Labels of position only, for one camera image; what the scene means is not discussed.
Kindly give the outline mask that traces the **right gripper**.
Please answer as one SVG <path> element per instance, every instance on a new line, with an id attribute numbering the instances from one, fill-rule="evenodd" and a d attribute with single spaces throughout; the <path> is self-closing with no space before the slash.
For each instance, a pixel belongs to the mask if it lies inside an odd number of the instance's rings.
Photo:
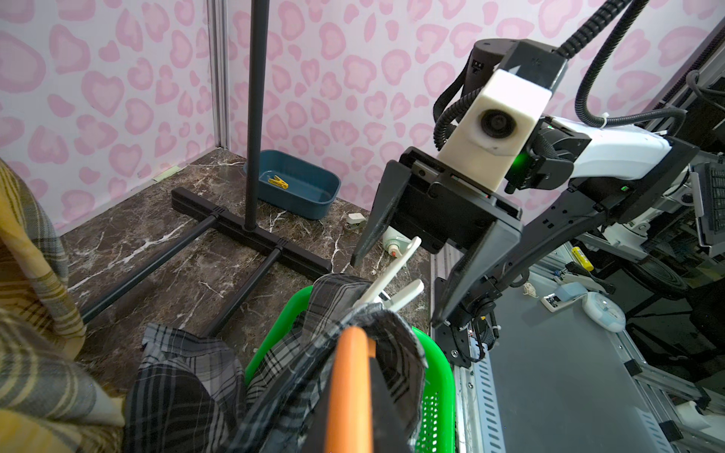
<path id="1" fill-rule="evenodd" d="M 435 302 L 432 326 L 446 321 L 471 287 L 520 242 L 521 209 L 411 146 L 383 172 L 366 227 L 351 255 L 357 267 L 393 227 L 439 253 L 445 245 L 466 251 L 452 268 Z"/>

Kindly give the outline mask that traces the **white clothespin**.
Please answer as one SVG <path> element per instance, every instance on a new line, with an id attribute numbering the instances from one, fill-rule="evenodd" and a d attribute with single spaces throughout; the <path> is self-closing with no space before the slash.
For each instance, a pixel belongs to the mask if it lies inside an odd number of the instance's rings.
<path id="1" fill-rule="evenodd" d="M 379 295 L 384 292 L 387 286 L 398 275 L 400 270 L 407 265 L 410 258 L 415 255 L 415 252 L 421 244 L 422 240 L 415 236 L 411 243 L 407 245 L 405 250 L 400 253 L 398 258 L 396 258 L 396 260 L 394 260 L 394 262 L 392 262 L 358 298 L 358 300 L 353 304 L 353 308 L 357 309 L 363 305 L 375 302 Z M 424 289 L 425 285 L 422 280 L 415 279 L 399 290 L 396 294 L 390 296 L 386 301 L 383 301 L 383 307 L 388 311 L 398 313 L 416 297 L 420 296 Z"/>

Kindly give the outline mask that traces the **orange plastic hanger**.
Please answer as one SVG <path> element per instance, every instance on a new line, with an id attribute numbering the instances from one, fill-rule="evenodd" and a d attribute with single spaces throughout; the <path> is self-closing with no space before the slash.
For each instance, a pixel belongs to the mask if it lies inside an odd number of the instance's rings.
<path id="1" fill-rule="evenodd" d="M 324 451 L 374 451 L 370 360 L 374 343 L 358 327 L 343 331 L 337 343 Z"/>

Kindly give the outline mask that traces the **grey plaid shirt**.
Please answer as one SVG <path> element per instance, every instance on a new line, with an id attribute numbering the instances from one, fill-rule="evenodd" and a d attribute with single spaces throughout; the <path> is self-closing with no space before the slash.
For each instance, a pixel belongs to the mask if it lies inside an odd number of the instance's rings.
<path id="1" fill-rule="evenodd" d="M 264 356 L 251 381 L 215 338 L 151 324 L 126 399 L 126 452 L 298 452 L 329 382 L 346 328 L 363 330 L 406 439 L 417 432 L 427 363 L 412 327 L 379 303 L 359 304 L 369 282 L 328 274 L 307 309 Z"/>

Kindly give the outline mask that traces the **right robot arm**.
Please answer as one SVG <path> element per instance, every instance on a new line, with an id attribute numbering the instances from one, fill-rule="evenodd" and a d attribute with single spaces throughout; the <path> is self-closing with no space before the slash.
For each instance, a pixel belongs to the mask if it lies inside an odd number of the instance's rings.
<path id="1" fill-rule="evenodd" d="M 645 213 L 698 154 L 678 138 L 683 109 L 592 113 L 600 71 L 645 9 L 607 1 L 558 46 L 490 39 L 433 105 L 436 155 L 410 147 L 388 162 L 357 264 L 394 228 L 414 247 L 462 258 L 444 280 L 432 326 L 480 351 L 500 328 L 497 300 L 560 245 Z"/>

